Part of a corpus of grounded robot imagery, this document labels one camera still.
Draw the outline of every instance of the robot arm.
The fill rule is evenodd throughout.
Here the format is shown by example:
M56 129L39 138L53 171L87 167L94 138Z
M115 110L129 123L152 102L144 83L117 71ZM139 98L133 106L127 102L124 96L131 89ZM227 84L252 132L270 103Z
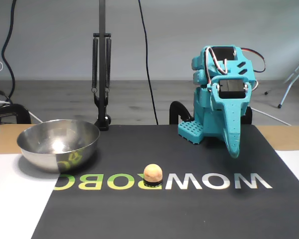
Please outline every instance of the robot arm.
M242 49L206 46L192 60L194 121L178 125L178 133L200 143L204 137L217 137L226 143L229 154L237 158L240 149L240 119L246 113L252 91L258 86L252 62Z

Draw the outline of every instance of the floor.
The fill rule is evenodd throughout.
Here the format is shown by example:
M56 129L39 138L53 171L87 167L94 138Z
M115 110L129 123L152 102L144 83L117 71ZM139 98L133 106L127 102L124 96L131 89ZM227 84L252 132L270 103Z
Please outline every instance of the floor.
M299 125L299 81L291 88L281 109L277 109L277 105L287 86L264 95L265 91L278 85L276 81L262 82L253 92L251 107ZM0 90L8 93L10 88L11 82L0 82ZM182 102L193 112L195 86L192 81L153 81L152 88L159 124L168 124L172 101ZM24 105L43 121L80 119L94 123L97 119L89 81L17 81L12 100ZM111 82L108 114L112 124L155 124L147 81ZM253 113L253 124L282 125L257 112Z

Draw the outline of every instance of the teal object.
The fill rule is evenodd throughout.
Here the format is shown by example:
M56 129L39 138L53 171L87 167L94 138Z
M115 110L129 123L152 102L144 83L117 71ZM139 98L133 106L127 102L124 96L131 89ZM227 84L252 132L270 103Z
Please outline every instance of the teal object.
M256 85L252 62L242 53L241 48L234 45L215 46L233 47L234 59L227 61L228 73L222 75L215 66L208 52L208 73L211 83L208 84L204 70L204 47L200 56L192 59L193 82L198 87L194 91L194 121L181 122L178 134L188 141L199 144L205 137L216 137L224 141L229 154L233 158L239 156L241 116L245 115ZM223 61L217 61L224 69ZM240 99L222 99L219 96L220 80L240 80L245 85L245 97Z

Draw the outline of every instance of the white wall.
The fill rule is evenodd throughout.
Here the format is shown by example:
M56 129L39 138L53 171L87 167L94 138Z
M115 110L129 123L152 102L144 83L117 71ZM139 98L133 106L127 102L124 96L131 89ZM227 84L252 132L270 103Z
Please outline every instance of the white wall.
M0 52L11 2L0 0ZM284 78L299 62L299 0L142 0L142 6L153 80L191 79L191 59L212 44L262 53L267 71L259 79ZM16 78L90 80L98 18L98 0L17 0L6 51ZM145 80L137 0L107 0L107 31L112 33L112 79ZM251 59L262 68L260 59ZM0 73L6 78L7 69Z

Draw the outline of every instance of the wooden table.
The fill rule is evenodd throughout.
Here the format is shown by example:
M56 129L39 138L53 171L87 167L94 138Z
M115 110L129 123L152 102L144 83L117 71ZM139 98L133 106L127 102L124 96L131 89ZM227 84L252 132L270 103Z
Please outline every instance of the wooden table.
M21 153L18 135L33 124L0 125L0 154ZM299 150L299 126L258 126L258 130L275 150Z

